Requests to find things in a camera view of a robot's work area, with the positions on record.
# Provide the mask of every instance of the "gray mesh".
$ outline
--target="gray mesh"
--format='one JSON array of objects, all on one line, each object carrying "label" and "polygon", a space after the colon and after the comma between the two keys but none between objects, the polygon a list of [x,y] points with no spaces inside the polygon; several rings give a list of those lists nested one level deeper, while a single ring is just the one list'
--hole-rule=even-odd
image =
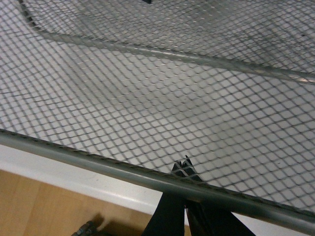
[{"label": "gray mesh", "polygon": [[1,129],[315,212],[313,1],[0,8]]}]

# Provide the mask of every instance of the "black object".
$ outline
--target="black object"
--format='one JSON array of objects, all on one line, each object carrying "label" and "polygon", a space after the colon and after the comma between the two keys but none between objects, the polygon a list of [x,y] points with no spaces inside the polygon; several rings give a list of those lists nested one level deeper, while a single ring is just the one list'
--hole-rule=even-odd
[{"label": "black object", "polygon": [[[187,156],[183,170],[191,179],[202,182]],[[186,207],[192,236],[255,236],[229,211],[192,201],[187,201]]]},{"label": "black object", "polygon": [[[180,163],[175,163],[172,172],[177,171]],[[185,200],[181,197],[163,193],[156,211],[141,236],[184,236]]]},{"label": "black object", "polygon": [[88,221],[82,225],[79,230],[72,234],[72,236],[92,236],[97,233],[97,229],[92,221]]},{"label": "black object", "polygon": [[[172,173],[203,181],[187,156],[183,164],[174,164]],[[185,207],[192,236],[255,236],[229,211],[165,193],[142,236],[183,236]]]}]

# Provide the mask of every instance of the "metal mesh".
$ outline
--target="metal mesh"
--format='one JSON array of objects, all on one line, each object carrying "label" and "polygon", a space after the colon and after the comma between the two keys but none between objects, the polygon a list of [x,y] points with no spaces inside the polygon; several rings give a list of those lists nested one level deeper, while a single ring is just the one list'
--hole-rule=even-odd
[{"label": "metal mesh", "polygon": [[1,129],[315,212],[313,1],[0,8]]}]

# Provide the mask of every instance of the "diamond pattern mesh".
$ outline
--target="diamond pattern mesh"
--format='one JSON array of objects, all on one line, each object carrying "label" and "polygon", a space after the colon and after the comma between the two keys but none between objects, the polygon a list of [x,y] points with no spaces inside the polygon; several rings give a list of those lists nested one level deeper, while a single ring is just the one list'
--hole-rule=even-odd
[{"label": "diamond pattern mesh", "polygon": [[313,1],[3,0],[0,7],[1,129],[164,173],[187,155],[211,185],[315,212],[314,82],[193,60],[312,76]]}]

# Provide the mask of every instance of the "wooden floor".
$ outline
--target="wooden floor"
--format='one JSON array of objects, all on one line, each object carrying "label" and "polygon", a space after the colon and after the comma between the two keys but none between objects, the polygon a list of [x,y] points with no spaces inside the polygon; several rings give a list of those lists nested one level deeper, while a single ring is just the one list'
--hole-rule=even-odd
[{"label": "wooden floor", "polygon": [[0,171],[0,235],[71,236],[89,220],[117,236],[139,236],[151,216]]}]

